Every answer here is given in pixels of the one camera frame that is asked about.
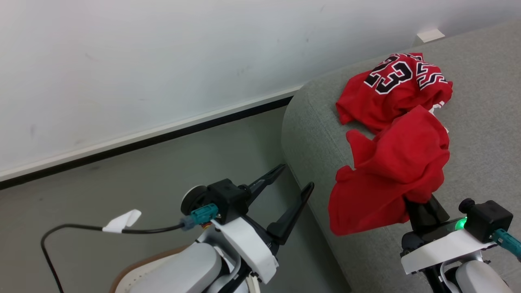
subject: teal connector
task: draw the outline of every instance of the teal connector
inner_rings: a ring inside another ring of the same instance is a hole
[[[217,209],[217,206],[213,203],[207,204],[203,207],[200,207],[199,209],[192,211],[190,213],[190,216],[192,217],[194,223],[196,225],[204,224],[210,222],[210,220],[213,220],[217,218],[217,214],[219,213],[219,210]]]
[[[521,242],[504,229],[497,229],[494,234],[492,234],[492,240],[502,248],[510,251],[518,259],[521,259]]]

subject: red jersey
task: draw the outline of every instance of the red jersey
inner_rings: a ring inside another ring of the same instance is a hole
[[[329,198],[329,223],[336,235],[409,220],[403,197],[426,203],[443,183],[449,136],[421,106],[394,120],[375,136],[346,134],[354,167],[340,168]]]
[[[340,122],[358,120],[378,133],[417,105],[441,107],[452,95],[438,66],[422,53],[392,54],[371,71],[351,78],[337,101]]]

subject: gray sofa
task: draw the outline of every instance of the gray sofa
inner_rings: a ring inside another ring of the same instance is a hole
[[[521,21],[407,52],[422,52],[454,81],[452,99],[436,111],[451,140],[437,199],[452,218],[461,216],[457,207],[464,198],[494,199],[514,214],[509,231],[521,238]],[[286,110],[282,148],[299,185],[315,182],[309,204],[353,292],[431,292],[422,274],[405,275],[401,267],[401,238],[411,230],[409,223],[344,237],[329,230],[327,205],[335,174],[353,166],[345,133],[355,128],[371,136],[358,123],[341,125],[334,104],[352,76],[387,56],[306,84]],[[514,292],[521,292],[521,264],[515,257],[501,248],[483,256]]]

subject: green led light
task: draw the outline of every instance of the green led light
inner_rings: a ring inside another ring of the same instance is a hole
[[[456,222],[456,226],[454,226],[454,229],[461,230],[465,228],[465,223],[467,223],[467,217],[464,217],[463,219]]]

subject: black knob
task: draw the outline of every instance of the black knob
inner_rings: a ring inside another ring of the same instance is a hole
[[[470,209],[472,209],[472,207],[476,205],[476,203],[474,202],[473,199],[464,199],[461,203],[460,203],[460,206],[458,207],[458,210],[464,214],[468,214],[468,212],[470,212]]]

